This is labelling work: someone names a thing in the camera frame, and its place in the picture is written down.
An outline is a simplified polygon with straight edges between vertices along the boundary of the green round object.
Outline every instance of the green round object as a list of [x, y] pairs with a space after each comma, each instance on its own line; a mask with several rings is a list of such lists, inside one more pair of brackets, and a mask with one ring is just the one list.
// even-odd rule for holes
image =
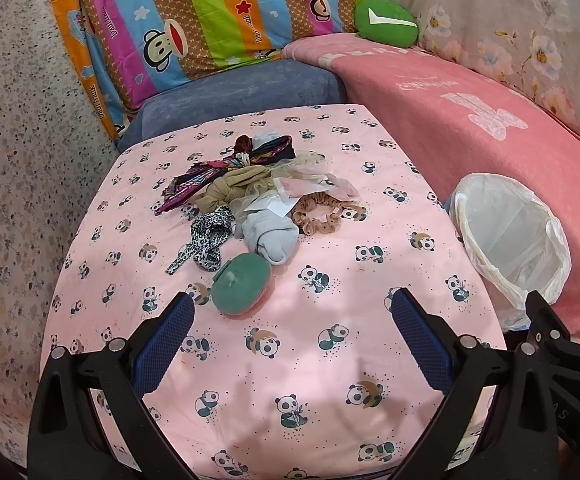
[[238, 316], [262, 297], [271, 275], [270, 264], [255, 253], [228, 260], [212, 278], [212, 302], [219, 312]]
[[355, 25], [359, 35], [401, 48], [417, 41], [417, 22], [406, 9], [390, 0], [363, 0], [356, 6]]

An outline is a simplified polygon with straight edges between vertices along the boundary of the red mouth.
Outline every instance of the red mouth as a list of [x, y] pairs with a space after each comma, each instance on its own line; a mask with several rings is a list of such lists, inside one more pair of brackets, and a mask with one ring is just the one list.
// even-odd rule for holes
[[169, 23], [168, 24], [168, 31], [170, 33], [170, 37], [172, 38], [172, 41], [174, 42], [174, 45], [177, 47], [177, 51], [180, 54], [183, 54], [183, 40], [181, 39], [181, 36], [179, 35], [177, 29], [174, 28], [174, 26], [171, 23]]

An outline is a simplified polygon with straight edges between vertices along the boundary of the trash bin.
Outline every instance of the trash bin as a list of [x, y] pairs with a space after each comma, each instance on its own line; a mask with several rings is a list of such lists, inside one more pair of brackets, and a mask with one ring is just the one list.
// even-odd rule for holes
[[446, 209], [507, 330], [524, 330], [526, 296], [538, 290], [553, 304], [572, 261], [561, 222], [513, 178], [472, 173], [461, 179]]

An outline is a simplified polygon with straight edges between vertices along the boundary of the floral curtain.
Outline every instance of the floral curtain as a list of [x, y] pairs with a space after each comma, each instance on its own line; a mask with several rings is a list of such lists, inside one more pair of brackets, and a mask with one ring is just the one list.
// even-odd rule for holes
[[419, 45], [526, 95], [580, 135], [580, 0], [394, 0]]

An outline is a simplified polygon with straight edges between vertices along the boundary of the beige knotted fabric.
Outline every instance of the beige knotted fabric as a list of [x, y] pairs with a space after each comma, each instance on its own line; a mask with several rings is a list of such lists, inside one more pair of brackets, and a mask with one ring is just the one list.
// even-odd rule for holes
[[265, 166], [246, 166], [238, 170], [228, 171], [224, 176], [213, 180], [194, 201], [202, 213], [214, 211], [222, 205], [228, 205], [236, 198], [246, 195], [246, 188], [270, 176], [270, 169]]

